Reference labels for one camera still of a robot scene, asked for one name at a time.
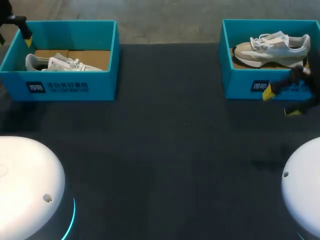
dark tabletop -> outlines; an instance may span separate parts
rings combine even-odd
[[[47,145],[76,197],[82,240],[298,240],[286,160],[320,110],[226,100],[217,44],[122,45],[114,102],[3,103],[3,135]]]

sneaker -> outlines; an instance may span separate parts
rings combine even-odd
[[[259,38],[250,38],[250,42],[237,45],[234,56],[250,67],[260,68],[266,63],[278,63],[294,68],[304,65],[304,59],[310,51],[310,37],[290,37],[279,31],[274,34],[262,34]]]
[[[54,57],[44,58],[28,54],[25,58],[27,71],[102,71],[100,68],[85,65],[79,59],[72,60],[57,53]]]

gray floor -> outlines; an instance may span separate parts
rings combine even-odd
[[[318,0],[11,0],[29,20],[112,19],[122,43],[217,43],[222,19],[320,19]],[[1,27],[8,42],[14,26]]]

printed logo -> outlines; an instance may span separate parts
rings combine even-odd
[[[40,81],[27,81],[26,85],[32,94],[45,94],[46,90]]]
[[[270,80],[254,80],[251,86],[251,92],[263,92],[269,85]]]

cardboard box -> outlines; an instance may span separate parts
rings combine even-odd
[[[28,21],[32,45],[20,30],[0,66],[0,79],[14,101],[112,101],[120,44],[111,20]],[[52,57],[57,51],[104,71],[26,71],[27,54]]]
[[[248,42],[250,37],[282,31],[291,37],[308,34],[311,38],[310,54],[320,52],[320,26],[316,20],[261,20],[224,19],[219,41],[219,63],[224,93],[227,99],[262,99],[270,82],[288,76],[290,69],[279,65],[266,65],[260,69],[238,66],[233,63],[231,49]],[[306,100],[312,95],[301,81],[299,86],[287,87],[276,100]]]

